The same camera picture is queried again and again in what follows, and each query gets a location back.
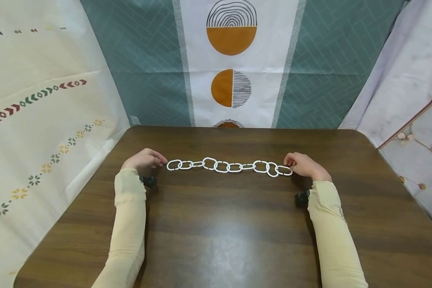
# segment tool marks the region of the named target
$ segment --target teal tile pattern curtain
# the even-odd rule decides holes
[[[172,0],[80,1],[128,116],[190,126]],[[277,128],[337,128],[403,2],[307,0]]]

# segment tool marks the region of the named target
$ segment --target beige sleeve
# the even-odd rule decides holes
[[[307,210],[314,224],[323,288],[368,287],[332,182],[314,181]]]
[[[130,288],[144,260],[146,189],[135,169],[115,176],[116,214],[109,257],[92,288]]]

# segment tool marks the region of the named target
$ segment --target brown table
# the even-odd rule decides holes
[[[358,132],[134,127],[19,271],[15,287],[87,288],[115,216],[113,180],[142,148],[169,160],[282,163],[303,152],[331,173],[370,287],[432,288],[432,222]],[[162,169],[148,191],[146,260],[135,287],[319,287],[318,255],[298,177]]]

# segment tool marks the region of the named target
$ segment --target red arrow pattern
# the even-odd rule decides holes
[[[83,85],[85,85],[86,83],[87,83],[87,81],[85,80],[85,79],[80,79],[80,80],[76,80],[76,81],[70,81],[70,82],[68,82],[68,83],[61,83],[61,84],[59,84],[59,88],[62,88],[62,89],[67,89],[67,88],[74,88],[74,87],[77,87],[77,86],[79,86],[80,85],[80,82],[82,83],[82,86]],[[23,105],[23,107],[27,107],[28,105],[26,105],[26,103],[27,104],[32,104],[33,102],[25,102],[25,103],[23,103],[22,105]],[[19,105],[19,104],[12,104],[12,105],[10,105],[9,107],[6,107],[5,109],[3,109],[1,112],[0,112],[0,116],[1,116],[1,119],[0,119],[0,122],[4,119],[4,118],[6,118],[6,112],[7,112],[7,115],[9,115],[9,116],[11,116],[11,115],[13,115],[15,112],[18,112],[19,110],[21,109],[21,105]]]

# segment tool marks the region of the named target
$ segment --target hand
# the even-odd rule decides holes
[[[138,171],[139,175],[147,175],[150,169],[157,166],[163,166],[168,160],[163,157],[159,152],[153,151],[152,149],[146,148],[141,152],[128,158],[123,163],[123,168],[134,168]]]
[[[290,167],[294,173],[312,178],[312,181],[332,181],[325,168],[306,154],[288,153],[285,160],[283,160],[283,164]]]

